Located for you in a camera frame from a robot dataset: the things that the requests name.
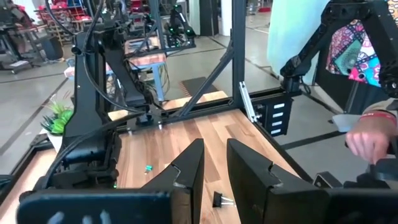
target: white label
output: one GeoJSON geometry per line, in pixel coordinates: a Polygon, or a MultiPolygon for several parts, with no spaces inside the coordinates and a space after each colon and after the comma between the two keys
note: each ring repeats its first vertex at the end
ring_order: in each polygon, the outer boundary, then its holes
{"type": "Polygon", "coordinates": [[[283,114],[284,114],[283,112],[280,112],[280,113],[277,113],[277,114],[273,114],[272,117],[273,118],[278,118],[278,117],[282,116],[283,114]]]}
{"type": "Polygon", "coordinates": [[[278,105],[274,105],[274,109],[278,109],[278,108],[281,108],[281,107],[284,107],[284,106],[285,106],[284,103],[281,103],[281,104],[278,104],[278,105]]]}
{"type": "Polygon", "coordinates": [[[280,129],[276,129],[276,130],[271,131],[271,134],[276,134],[276,133],[279,133],[279,132],[280,132],[280,129]]]}
{"type": "Polygon", "coordinates": [[[273,122],[273,124],[272,124],[272,127],[273,126],[278,126],[278,125],[281,125],[282,124],[282,122],[281,121],[278,121],[278,122],[273,122]]]}

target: floor mat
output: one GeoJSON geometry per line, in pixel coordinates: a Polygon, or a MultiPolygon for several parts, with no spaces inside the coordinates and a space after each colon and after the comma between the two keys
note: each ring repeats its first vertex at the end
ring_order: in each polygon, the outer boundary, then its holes
{"type": "MultiPolygon", "coordinates": [[[[193,96],[199,90],[199,87],[205,82],[205,80],[205,77],[183,80],[180,82],[180,87],[186,96],[193,96]]],[[[213,93],[216,91],[218,91],[217,88],[213,85],[210,85],[204,93],[213,93]]]]}

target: green plant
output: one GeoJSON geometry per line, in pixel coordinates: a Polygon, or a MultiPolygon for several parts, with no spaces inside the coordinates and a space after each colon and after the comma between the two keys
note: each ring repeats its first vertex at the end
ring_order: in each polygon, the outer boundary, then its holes
{"type": "Polygon", "coordinates": [[[61,101],[55,100],[56,96],[51,97],[50,104],[46,105],[52,111],[51,116],[43,116],[44,121],[41,126],[53,135],[62,135],[65,125],[72,117],[73,110],[65,106],[64,100],[68,98],[68,93],[65,94],[61,101]]]}

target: colorful fabric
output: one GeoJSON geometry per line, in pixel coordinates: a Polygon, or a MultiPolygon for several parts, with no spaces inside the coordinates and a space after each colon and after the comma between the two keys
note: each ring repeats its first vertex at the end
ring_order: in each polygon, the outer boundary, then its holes
{"type": "MultiPolygon", "coordinates": [[[[398,25],[398,0],[390,0],[389,10],[398,25]]],[[[380,61],[364,27],[354,20],[333,34],[326,69],[349,79],[380,86],[380,61]]]]}

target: wooden tabletop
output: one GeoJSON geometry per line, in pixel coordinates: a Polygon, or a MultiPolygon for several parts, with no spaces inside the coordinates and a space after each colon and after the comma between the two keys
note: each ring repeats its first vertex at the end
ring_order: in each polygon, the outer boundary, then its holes
{"type": "MultiPolygon", "coordinates": [[[[203,95],[201,101],[225,98],[223,91],[203,95]]],[[[170,101],[166,107],[181,107],[189,98],[170,101]]],[[[110,114],[113,119],[125,116],[123,112],[110,114]]],[[[148,129],[120,135],[123,146],[117,169],[118,188],[139,188],[167,167],[193,140],[205,140],[205,180],[201,207],[201,223],[240,223],[236,207],[212,208],[213,192],[233,198],[226,164],[226,141],[235,138],[297,175],[276,149],[253,126],[240,110],[213,114],[202,118],[168,124],[159,129],[148,129]],[[145,175],[146,166],[153,170],[145,175]]],[[[30,190],[44,175],[55,151],[38,152],[17,184],[0,206],[0,224],[14,224],[18,198],[30,190]]]]}
{"type": "MultiPolygon", "coordinates": [[[[133,53],[135,49],[130,49],[129,44],[130,42],[135,42],[138,40],[143,40],[143,39],[134,39],[134,40],[128,40],[126,43],[124,43],[124,52],[126,54],[133,53]]],[[[160,42],[158,37],[149,37],[150,41],[150,46],[149,47],[158,47],[160,48],[160,42]]],[[[166,61],[166,54],[165,53],[159,53],[159,54],[150,54],[146,55],[143,57],[132,57],[129,58],[129,62],[134,64],[135,66],[145,66],[145,65],[151,65],[155,63],[164,63],[166,61]]]]}

